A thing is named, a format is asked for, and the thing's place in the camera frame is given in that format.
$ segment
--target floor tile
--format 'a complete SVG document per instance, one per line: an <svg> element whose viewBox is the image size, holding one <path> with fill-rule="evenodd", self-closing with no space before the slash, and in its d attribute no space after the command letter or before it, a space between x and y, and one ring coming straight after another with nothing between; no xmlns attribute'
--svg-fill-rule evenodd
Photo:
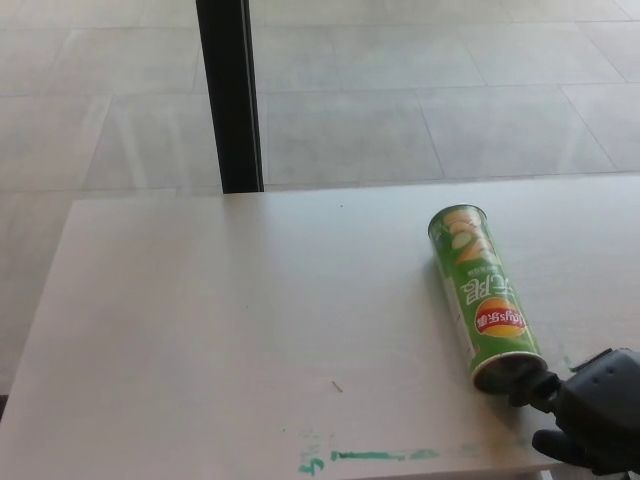
<svg viewBox="0 0 640 480"><path fill-rule="evenodd" d="M389 23L500 23L511 19L500 0L386 0Z"/></svg>
<svg viewBox="0 0 640 480"><path fill-rule="evenodd" d="M175 198L175 188L139 188L122 190L84 190L78 193L78 199L101 198Z"/></svg>
<svg viewBox="0 0 640 480"><path fill-rule="evenodd" d="M0 190L82 185L109 97L1 97Z"/></svg>
<svg viewBox="0 0 640 480"><path fill-rule="evenodd" d="M615 0L616 3L634 20L640 19L640 2L638 0Z"/></svg>
<svg viewBox="0 0 640 480"><path fill-rule="evenodd" d="M49 93L190 92L198 33L186 28L76 30L48 78Z"/></svg>
<svg viewBox="0 0 640 480"><path fill-rule="evenodd" d="M5 27L11 24L14 15L22 5L23 1L24 0L0 1L0 27Z"/></svg>
<svg viewBox="0 0 640 480"><path fill-rule="evenodd" d="M614 0L502 0L516 22L629 20Z"/></svg>
<svg viewBox="0 0 640 480"><path fill-rule="evenodd" d="M177 191L178 197L219 197L222 187L182 187Z"/></svg>
<svg viewBox="0 0 640 480"><path fill-rule="evenodd" d="M447 177L614 170L558 87L431 89L420 100Z"/></svg>
<svg viewBox="0 0 640 480"><path fill-rule="evenodd" d="M39 93L67 30L0 31L0 95Z"/></svg>
<svg viewBox="0 0 640 480"><path fill-rule="evenodd" d="M85 190L219 184L206 95L114 98Z"/></svg>
<svg viewBox="0 0 640 480"><path fill-rule="evenodd" d="M622 82L571 23L459 27L489 85Z"/></svg>
<svg viewBox="0 0 640 480"><path fill-rule="evenodd" d="M258 91L340 90L329 29L254 28L253 46Z"/></svg>
<svg viewBox="0 0 640 480"><path fill-rule="evenodd" d="M24 0L11 26L134 27L143 9L141 0Z"/></svg>
<svg viewBox="0 0 640 480"><path fill-rule="evenodd" d="M332 32L347 90L484 84L453 28L336 27Z"/></svg>
<svg viewBox="0 0 640 480"><path fill-rule="evenodd" d="M195 27L195 0L149 0L142 14L143 27Z"/></svg>
<svg viewBox="0 0 640 480"><path fill-rule="evenodd" d="M640 81L640 23L587 23L581 28L624 78Z"/></svg>
<svg viewBox="0 0 640 480"><path fill-rule="evenodd" d="M271 94L271 184L442 176L413 92Z"/></svg>
<svg viewBox="0 0 640 480"><path fill-rule="evenodd" d="M640 170L640 85L576 85L566 95L620 170Z"/></svg>
<svg viewBox="0 0 640 480"><path fill-rule="evenodd" d="M0 194L0 394L9 392L74 194Z"/></svg>
<svg viewBox="0 0 640 480"><path fill-rule="evenodd" d="M265 0L267 25L380 25L386 0Z"/></svg>
<svg viewBox="0 0 640 480"><path fill-rule="evenodd" d="M266 23L267 1L250 0L249 12L251 13L251 25L260 26Z"/></svg>

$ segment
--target can label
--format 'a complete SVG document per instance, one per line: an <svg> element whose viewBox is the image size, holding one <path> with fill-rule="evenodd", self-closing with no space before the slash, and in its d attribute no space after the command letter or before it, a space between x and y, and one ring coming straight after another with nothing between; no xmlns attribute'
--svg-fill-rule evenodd
<svg viewBox="0 0 640 480"><path fill-rule="evenodd" d="M484 212L470 205L447 208L431 221L429 236L456 330L464 349L472 350L467 353L472 374L487 360L506 353L539 355L496 253Z"/></svg>

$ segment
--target lay's logo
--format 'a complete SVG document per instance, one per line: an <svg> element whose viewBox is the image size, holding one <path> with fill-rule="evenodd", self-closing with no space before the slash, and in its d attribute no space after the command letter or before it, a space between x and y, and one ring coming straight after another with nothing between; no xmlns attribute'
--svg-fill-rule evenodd
<svg viewBox="0 0 640 480"><path fill-rule="evenodd" d="M492 337L517 337L522 335L527 324L522 313L504 298L488 298L476 311L476 329Z"/></svg>

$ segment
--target glass pane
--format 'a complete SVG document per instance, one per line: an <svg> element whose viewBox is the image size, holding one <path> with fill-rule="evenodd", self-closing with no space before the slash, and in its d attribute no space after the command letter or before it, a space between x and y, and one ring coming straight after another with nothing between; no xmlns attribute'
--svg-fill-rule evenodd
<svg viewBox="0 0 640 480"><path fill-rule="evenodd" d="M640 168L635 0L251 0L267 189Z"/></svg>

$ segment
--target black window frame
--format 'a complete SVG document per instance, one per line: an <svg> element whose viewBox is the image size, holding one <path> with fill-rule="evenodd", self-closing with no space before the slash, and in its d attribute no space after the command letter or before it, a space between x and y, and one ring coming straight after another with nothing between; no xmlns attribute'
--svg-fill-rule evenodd
<svg viewBox="0 0 640 480"><path fill-rule="evenodd" d="M224 193L263 192L249 0L196 0Z"/></svg>

